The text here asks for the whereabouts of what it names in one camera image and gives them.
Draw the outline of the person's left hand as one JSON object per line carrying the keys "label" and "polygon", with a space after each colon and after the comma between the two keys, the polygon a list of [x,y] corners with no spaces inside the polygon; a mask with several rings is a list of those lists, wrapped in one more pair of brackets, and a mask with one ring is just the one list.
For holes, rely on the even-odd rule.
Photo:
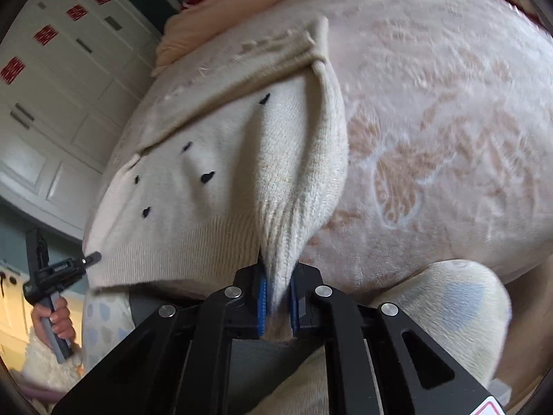
{"label": "person's left hand", "polygon": [[76,338],[76,332],[70,319],[70,310],[68,308],[67,299],[60,297],[55,303],[56,309],[50,310],[42,304],[36,304],[31,312],[31,319],[37,338],[52,349],[46,330],[42,324],[43,320],[50,320],[53,332],[59,338],[73,343]]}

